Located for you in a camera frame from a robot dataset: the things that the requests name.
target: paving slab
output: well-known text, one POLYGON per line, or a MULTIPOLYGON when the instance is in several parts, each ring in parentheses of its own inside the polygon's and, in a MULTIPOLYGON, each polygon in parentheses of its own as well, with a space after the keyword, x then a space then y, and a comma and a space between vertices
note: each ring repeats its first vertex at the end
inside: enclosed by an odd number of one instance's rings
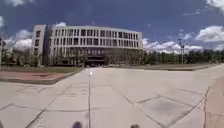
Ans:
POLYGON ((223 127, 224 127, 224 115, 206 113, 205 128, 223 128, 223 127))
POLYGON ((9 106, 0 111, 0 120, 4 128, 26 128, 40 110, 9 106))
POLYGON ((127 102, 111 87, 93 88, 91 90, 91 108, 93 109, 115 107, 127 102))
POLYGON ((88 97, 66 97, 61 96, 57 98, 47 110, 54 111, 87 111, 88 110, 88 97))
POLYGON ((224 96, 209 95, 207 97, 206 112, 224 115, 224 96))
POLYGON ((45 109, 57 96, 17 93, 14 104, 19 107, 45 109))
POLYGON ((30 128, 72 128, 75 122, 88 127, 87 112, 44 112, 30 128))
POLYGON ((162 126, 167 127, 188 113, 192 107, 160 97, 142 103, 140 109, 162 126))
POLYGON ((205 114, 203 110, 195 108, 170 128, 203 128, 204 122, 205 114))
POLYGON ((161 95, 193 107, 204 98, 204 95, 174 88, 164 90, 161 95))
POLYGON ((141 128, 161 128, 130 104, 91 111, 92 128, 130 128, 133 124, 138 124, 141 128))

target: building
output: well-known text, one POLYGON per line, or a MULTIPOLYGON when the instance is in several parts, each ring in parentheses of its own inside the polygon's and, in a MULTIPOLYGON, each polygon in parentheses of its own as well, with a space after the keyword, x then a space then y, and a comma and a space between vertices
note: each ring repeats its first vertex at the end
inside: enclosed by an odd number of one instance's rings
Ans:
POLYGON ((95 26, 36 25, 32 53, 43 65, 139 63, 142 33, 95 26))

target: blue sky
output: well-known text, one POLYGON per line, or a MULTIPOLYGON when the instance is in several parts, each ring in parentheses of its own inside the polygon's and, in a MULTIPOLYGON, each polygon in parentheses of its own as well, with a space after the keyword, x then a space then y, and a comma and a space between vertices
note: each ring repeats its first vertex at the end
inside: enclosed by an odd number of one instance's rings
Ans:
POLYGON ((224 48, 224 0, 0 0, 8 41, 27 40, 35 24, 60 22, 140 31, 149 49, 176 44, 180 33, 188 46, 224 48))

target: light pole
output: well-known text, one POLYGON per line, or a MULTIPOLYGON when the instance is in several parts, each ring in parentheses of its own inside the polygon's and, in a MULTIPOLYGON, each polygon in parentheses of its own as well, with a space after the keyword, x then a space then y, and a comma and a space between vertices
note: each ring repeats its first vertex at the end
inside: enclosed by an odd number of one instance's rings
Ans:
POLYGON ((2 70, 2 47, 3 47, 3 40, 0 38, 0 70, 2 70))
POLYGON ((181 63, 184 64, 184 45, 182 44, 182 39, 179 38, 179 45, 180 45, 180 51, 181 51, 181 63))

